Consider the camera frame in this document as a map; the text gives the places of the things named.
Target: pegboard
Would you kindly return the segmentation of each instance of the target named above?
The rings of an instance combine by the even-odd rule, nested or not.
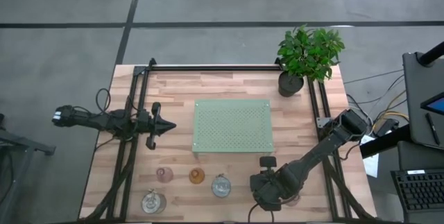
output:
[[[269,100],[196,100],[195,153],[273,152]]]

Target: monitor screen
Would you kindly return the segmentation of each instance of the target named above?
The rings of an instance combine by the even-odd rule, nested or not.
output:
[[[421,108],[438,114],[444,114],[444,93],[436,95],[424,103],[421,103]]]

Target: gray floor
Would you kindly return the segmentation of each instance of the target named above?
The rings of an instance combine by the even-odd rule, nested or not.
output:
[[[443,0],[139,0],[135,21],[403,21],[444,19]],[[0,23],[125,22],[131,0],[0,0]],[[347,93],[357,101],[384,94],[400,75],[401,55],[426,51],[444,40],[444,27],[338,28]],[[270,63],[287,28],[132,29],[124,64]],[[75,220],[97,132],[57,128],[55,108],[95,109],[97,89],[108,87],[123,29],[0,29],[0,112],[6,127],[57,146],[36,155],[13,223]],[[400,83],[377,105],[374,118],[404,90]],[[407,113],[407,106],[396,110]],[[379,217],[400,220],[388,164],[381,154],[378,179],[369,178]]]

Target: keyboard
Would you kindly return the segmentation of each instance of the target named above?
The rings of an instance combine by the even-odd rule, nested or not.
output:
[[[444,169],[391,171],[407,213],[444,211]]]

